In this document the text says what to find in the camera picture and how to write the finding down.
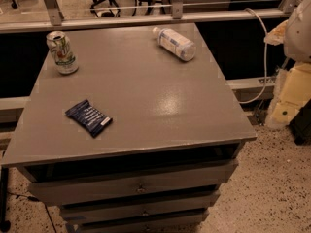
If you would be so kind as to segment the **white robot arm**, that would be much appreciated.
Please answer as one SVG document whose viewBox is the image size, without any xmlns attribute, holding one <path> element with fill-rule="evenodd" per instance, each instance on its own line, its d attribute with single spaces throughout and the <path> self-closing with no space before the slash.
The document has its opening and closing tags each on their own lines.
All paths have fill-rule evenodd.
<svg viewBox="0 0 311 233">
<path fill-rule="evenodd" d="M 294 142 L 302 145 L 311 134 L 311 0 L 302 0 L 264 41 L 283 44 L 285 56 L 294 61 L 276 77 L 265 124 L 273 129 L 288 125 Z"/>
</svg>

